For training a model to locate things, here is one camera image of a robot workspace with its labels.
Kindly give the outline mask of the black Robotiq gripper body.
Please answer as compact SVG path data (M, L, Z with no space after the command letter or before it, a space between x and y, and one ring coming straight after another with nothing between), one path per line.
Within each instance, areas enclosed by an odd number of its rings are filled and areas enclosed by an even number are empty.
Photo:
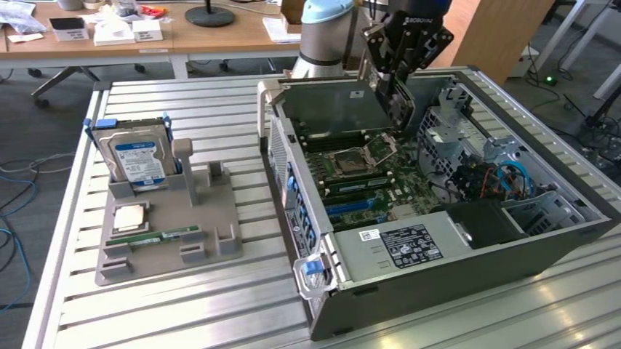
M410 58L416 40L423 31L435 32L443 26L443 17L449 12L449 1L388 1L388 16L384 28L390 39L406 35L406 53L399 70L410 72Z

